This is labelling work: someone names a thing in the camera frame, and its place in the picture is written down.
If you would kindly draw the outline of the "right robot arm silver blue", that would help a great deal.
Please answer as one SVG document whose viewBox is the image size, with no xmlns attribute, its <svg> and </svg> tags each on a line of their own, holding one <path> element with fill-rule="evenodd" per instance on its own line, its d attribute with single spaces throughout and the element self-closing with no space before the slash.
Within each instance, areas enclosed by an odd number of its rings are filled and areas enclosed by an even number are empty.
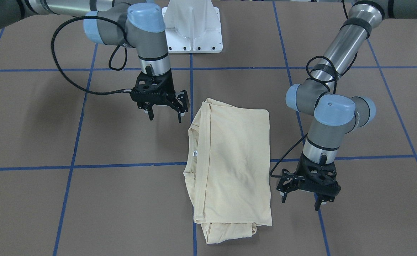
<svg viewBox="0 0 417 256">
<path fill-rule="evenodd" d="M 173 86 L 169 48 L 161 8 L 153 0 L 0 0 L 0 29 L 35 15 L 67 15 L 51 37 L 51 54 L 56 68 L 77 89 L 87 94 L 129 94 L 153 120 L 154 106 L 168 106 L 181 122 L 188 112 L 187 91 L 176 92 Z M 137 51 L 141 72 L 132 89 L 93 92 L 72 81 L 60 66 L 56 53 L 57 35 L 67 25 L 83 21 L 83 30 L 94 43 Z"/>
</svg>

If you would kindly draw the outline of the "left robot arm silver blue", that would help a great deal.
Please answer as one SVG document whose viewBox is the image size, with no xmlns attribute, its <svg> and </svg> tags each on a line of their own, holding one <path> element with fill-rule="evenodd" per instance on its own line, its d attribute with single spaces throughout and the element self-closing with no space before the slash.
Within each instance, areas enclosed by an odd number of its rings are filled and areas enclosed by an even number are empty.
<svg viewBox="0 0 417 256">
<path fill-rule="evenodd" d="M 346 20 L 323 55 L 306 64 L 308 77 L 290 86 L 286 105 L 311 115 L 310 129 L 299 142 L 304 143 L 295 172 L 283 169 L 276 190 L 285 203 L 293 191 L 314 193 L 314 208 L 332 202 L 341 191 L 336 176 L 335 158 L 347 133 L 370 123 L 376 105 L 368 97 L 345 97 L 338 83 L 354 64 L 358 50 L 374 28 L 386 19 L 417 19 L 417 0 L 356 0 L 345 12 Z"/>
</svg>

